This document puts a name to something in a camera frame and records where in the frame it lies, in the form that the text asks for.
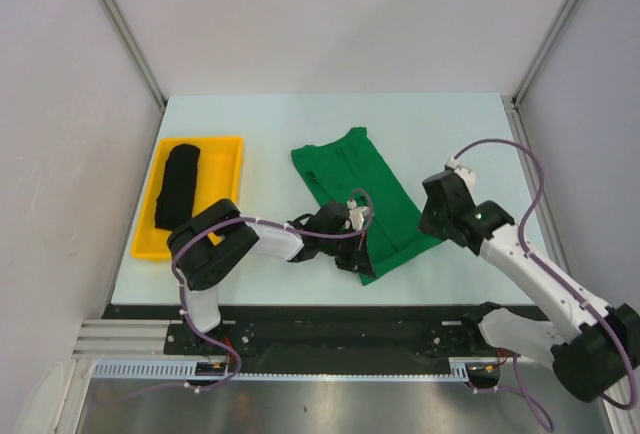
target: folded black garment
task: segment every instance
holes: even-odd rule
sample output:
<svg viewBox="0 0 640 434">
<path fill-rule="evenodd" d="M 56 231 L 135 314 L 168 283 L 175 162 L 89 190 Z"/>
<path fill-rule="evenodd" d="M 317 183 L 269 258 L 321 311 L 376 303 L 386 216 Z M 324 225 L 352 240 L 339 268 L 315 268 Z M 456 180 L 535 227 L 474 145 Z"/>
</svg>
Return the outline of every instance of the folded black garment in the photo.
<svg viewBox="0 0 640 434">
<path fill-rule="evenodd" d="M 162 190 L 156 200 L 155 225 L 173 231 L 193 215 L 200 149 L 180 144 L 171 149 L 164 167 Z"/>
</svg>

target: robotic arm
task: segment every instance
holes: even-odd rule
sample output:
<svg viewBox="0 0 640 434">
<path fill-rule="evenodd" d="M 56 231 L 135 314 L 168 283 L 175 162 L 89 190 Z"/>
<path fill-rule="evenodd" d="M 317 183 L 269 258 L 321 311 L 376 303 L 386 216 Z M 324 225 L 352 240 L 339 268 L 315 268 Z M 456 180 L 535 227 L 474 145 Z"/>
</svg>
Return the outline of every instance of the robotic arm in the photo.
<svg viewBox="0 0 640 434">
<path fill-rule="evenodd" d="M 472 171 L 450 159 L 445 170 L 423 182 L 428 200 L 420 230 L 469 248 L 500 269 L 540 307 L 549 321 L 536 322 L 512 314 L 497 304 L 485 303 L 467 316 L 486 344 L 518 352 L 553 369 L 564 387 L 590 402 L 625 376 L 622 358 L 592 309 L 614 330 L 635 369 L 640 361 L 640 317 L 628 305 L 612 308 L 564 273 L 525 239 L 518 226 L 498 204 L 476 205 L 471 197 Z M 555 271 L 551 277 L 540 262 Z M 578 291 L 579 302 L 562 285 Z"/>
<path fill-rule="evenodd" d="M 533 321 L 485 303 L 468 313 L 463 323 L 477 340 L 553 369 L 576 398 L 594 400 L 640 363 L 640 316 L 626 304 L 611 307 L 562 272 L 523 237 L 498 204 L 476 205 L 471 196 L 474 182 L 473 172 L 455 159 L 426 179 L 428 200 L 419 229 L 452 240 L 497 267 L 549 321 Z M 307 261 L 324 252 L 340 269 L 373 275 L 364 229 L 370 214 L 366 206 L 352 201 L 330 202 L 315 215 L 280 225 L 242 217 L 228 199 L 212 205 L 173 231 L 167 241 L 184 276 L 183 306 L 193 325 L 204 333 L 220 323 L 217 285 L 249 252 L 289 262 Z M 221 240 L 212 242 L 206 232 Z"/>
</svg>

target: white table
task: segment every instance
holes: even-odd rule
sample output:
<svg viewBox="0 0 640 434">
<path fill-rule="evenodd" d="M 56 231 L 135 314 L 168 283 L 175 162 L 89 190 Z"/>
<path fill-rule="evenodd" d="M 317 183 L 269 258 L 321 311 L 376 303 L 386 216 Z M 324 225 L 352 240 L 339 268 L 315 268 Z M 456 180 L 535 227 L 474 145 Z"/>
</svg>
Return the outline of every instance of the white table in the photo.
<svg viewBox="0 0 640 434">
<path fill-rule="evenodd" d="M 426 200 L 422 180 L 441 171 L 449 156 L 476 139 L 512 138 L 498 94 L 172 97 L 158 137 L 242 136 L 240 209 L 285 221 L 318 209 L 293 167 L 290 151 L 334 141 L 354 126 L 368 128 L 369 138 L 420 210 Z M 482 146 L 466 154 L 463 163 L 478 176 L 476 202 L 495 200 L 519 219 L 531 197 L 515 150 Z M 142 199 L 111 303 L 178 304 L 168 263 L 131 257 L 141 203 Z M 544 250 L 536 219 L 531 219 L 527 232 Z M 507 277 L 452 242 L 422 253 L 366 287 L 324 255 L 301 264 L 249 255 L 220 284 L 219 295 L 222 305 L 531 303 Z"/>
</svg>

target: yellow tray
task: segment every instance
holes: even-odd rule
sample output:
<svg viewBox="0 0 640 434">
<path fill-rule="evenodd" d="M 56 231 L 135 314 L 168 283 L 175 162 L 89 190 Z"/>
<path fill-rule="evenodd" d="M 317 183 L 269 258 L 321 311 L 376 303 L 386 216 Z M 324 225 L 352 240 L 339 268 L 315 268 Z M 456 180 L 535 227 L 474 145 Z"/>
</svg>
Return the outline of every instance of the yellow tray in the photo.
<svg viewBox="0 0 640 434">
<path fill-rule="evenodd" d="M 167 248 L 167 238 L 171 232 L 155 227 L 156 199 L 162 189 L 169 152 L 180 144 L 200 148 L 194 216 L 220 199 L 228 198 L 235 203 L 238 201 L 243 149 L 241 137 L 181 137 L 160 140 L 131 246 L 131 255 L 135 258 L 151 261 L 171 259 Z"/>
</svg>

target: metal floor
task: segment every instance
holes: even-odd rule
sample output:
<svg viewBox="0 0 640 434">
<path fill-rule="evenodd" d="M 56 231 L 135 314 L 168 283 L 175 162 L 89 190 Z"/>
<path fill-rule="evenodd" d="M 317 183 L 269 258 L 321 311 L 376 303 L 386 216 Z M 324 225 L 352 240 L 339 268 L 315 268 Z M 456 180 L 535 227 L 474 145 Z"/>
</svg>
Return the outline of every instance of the metal floor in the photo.
<svg viewBox="0 0 640 434">
<path fill-rule="evenodd" d="M 599 402 L 583 404 L 570 397 L 549 371 L 537 366 L 523 368 L 528 388 L 551 413 L 557 433 L 611 432 Z M 520 397 L 509 393 L 474 396 L 466 386 L 450 383 L 238 381 L 199 395 L 172 387 L 104 404 L 153 382 L 93 380 L 77 432 L 545 432 Z M 502 383 L 515 384 L 510 366 Z"/>
</svg>

